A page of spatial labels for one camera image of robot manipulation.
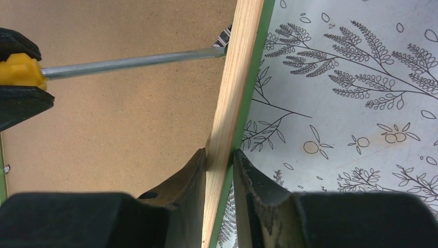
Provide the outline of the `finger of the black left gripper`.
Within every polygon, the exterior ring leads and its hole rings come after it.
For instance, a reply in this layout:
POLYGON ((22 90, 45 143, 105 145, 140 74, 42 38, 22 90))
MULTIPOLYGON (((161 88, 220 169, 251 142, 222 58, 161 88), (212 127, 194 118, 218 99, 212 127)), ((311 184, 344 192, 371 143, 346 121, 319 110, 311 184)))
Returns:
POLYGON ((1 131, 52 108, 54 100, 36 86, 1 86, 1 131))
POLYGON ((11 54, 25 53, 30 58, 41 61, 38 46, 15 30, 1 28, 1 61, 6 61, 11 54))

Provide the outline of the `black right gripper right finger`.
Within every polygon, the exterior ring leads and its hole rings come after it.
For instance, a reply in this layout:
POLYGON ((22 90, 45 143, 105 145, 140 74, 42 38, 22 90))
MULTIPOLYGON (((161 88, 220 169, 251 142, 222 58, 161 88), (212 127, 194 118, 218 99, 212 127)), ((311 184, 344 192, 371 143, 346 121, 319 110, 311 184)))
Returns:
POLYGON ((239 247, 437 247, 437 221, 408 193, 292 193, 233 155, 239 247))

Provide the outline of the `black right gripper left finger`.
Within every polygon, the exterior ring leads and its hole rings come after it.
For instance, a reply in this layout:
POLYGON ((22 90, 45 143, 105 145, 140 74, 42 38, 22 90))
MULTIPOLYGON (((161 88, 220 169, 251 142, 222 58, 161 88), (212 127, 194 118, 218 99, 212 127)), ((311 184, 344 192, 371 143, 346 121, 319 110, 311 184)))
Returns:
POLYGON ((30 192, 1 206, 1 247, 201 247, 206 150, 171 177, 127 193, 30 192))

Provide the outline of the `green wooden picture frame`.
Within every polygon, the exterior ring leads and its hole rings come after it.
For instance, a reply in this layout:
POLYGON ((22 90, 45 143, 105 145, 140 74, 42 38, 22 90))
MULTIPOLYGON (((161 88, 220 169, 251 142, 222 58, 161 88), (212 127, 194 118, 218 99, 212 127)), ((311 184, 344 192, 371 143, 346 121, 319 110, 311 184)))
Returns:
POLYGON ((264 1, 238 1, 236 6, 230 40, 226 46, 226 62, 210 136, 211 144, 209 148, 203 148, 207 156, 206 187, 212 172, 218 174, 218 181, 224 180, 225 167, 235 152, 232 142, 244 97, 246 76, 258 41, 258 29, 263 21, 264 5, 264 1))

